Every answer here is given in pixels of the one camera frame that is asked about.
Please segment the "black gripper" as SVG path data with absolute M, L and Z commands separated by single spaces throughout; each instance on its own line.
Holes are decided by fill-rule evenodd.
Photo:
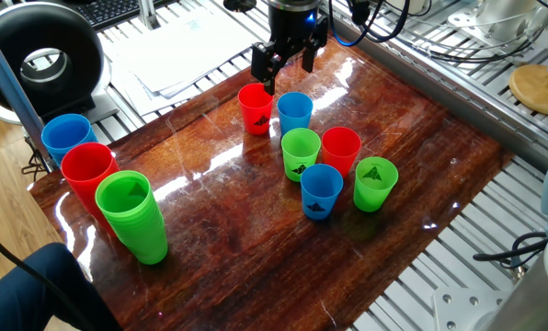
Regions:
M 318 4 L 269 4 L 270 40 L 252 45 L 251 75 L 270 96 L 275 94 L 276 76 L 289 55 L 303 52 L 302 68 L 312 72 L 314 58 L 327 42 L 328 17 L 318 17 Z

